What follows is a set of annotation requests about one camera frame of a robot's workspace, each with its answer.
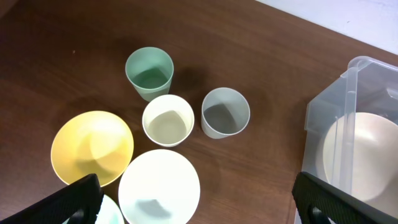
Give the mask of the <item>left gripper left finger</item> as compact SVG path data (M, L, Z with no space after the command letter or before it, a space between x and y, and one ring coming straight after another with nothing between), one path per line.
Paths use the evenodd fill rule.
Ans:
M103 197L97 175L88 174L1 223L95 223Z

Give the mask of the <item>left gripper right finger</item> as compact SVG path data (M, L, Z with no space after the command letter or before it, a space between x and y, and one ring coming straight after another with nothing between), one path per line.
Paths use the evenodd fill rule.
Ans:
M308 172L297 174L292 196L302 224L397 224L396 218Z

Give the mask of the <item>cream large bowl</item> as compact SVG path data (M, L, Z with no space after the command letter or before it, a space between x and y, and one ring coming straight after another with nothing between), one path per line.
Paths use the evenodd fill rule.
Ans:
M397 125L376 114L356 113L353 152L353 196L396 204Z

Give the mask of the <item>grey cup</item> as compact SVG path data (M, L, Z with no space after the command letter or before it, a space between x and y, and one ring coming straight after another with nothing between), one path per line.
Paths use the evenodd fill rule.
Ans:
M212 139L222 139L243 131L251 110L247 99L238 91L220 87L211 90L201 106L201 128Z

